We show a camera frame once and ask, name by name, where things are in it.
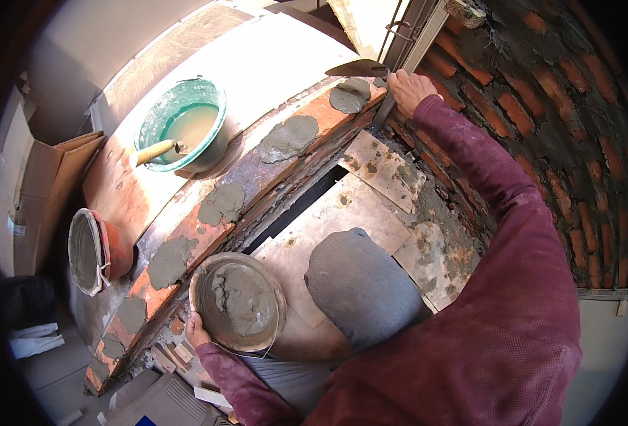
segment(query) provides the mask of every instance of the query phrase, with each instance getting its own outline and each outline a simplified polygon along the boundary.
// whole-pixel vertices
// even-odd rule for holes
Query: cardboard
[[[104,136],[89,133],[51,147],[29,131],[18,105],[0,154],[0,271],[34,275],[60,214]]]

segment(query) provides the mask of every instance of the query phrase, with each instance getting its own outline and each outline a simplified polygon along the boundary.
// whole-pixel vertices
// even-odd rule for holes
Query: trowel handle
[[[129,156],[129,165],[132,168],[139,167],[143,163],[148,163],[150,160],[156,157],[160,157],[170,149],[174,149],[177,146],[177,142],[171,139],[166,139],[162,142],[151,145],[148,148],[141,149]]]

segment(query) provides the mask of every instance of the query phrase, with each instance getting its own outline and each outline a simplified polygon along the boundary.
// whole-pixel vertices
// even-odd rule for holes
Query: brick arch
[[[628,86],[616,84],[614,55],[594,46],[596,29],[573,1],[478,3],[485,24],[467,29],[449,18],[416,72],[537,185],[577,285],[628,288]],[[486,206],[451,160],[397,110],[388,122],[420,149],[466,227],[488,241]]]

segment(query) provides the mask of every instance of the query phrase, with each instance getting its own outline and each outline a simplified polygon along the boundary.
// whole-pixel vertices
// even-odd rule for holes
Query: trowel
[[[181,155],[189,154],[190,151],[192,151],[192,148],[188,145],[173,141],[172,139],[166,139],[130,155],[129,165],[132,168],[139,167],[140,165],[148,163],[153,158],[160,157],[162,154],[167,151],[171,151],[172,149],[177,151],[177,154]]]
[[[379,77],[387,81],[389,68],[372,59],[356,59],[355,61],[331,68],[326,71],[326,75],[339,77]]]

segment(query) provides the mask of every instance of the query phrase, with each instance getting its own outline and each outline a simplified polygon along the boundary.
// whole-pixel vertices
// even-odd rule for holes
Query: hand
[[[413,112],[420,101],[429,95],[437,95],[444,100],[429,78],[415,73],[409,75],[404,70],[391,73],[387,85],[394,94],[399,112],[408,119],[413,118]]]
[[[200,318],[198,312],[191,312],[189,320],[186,321],[186,340],[193,346],[193,349],[212,341],[203,328],[203,319]]]

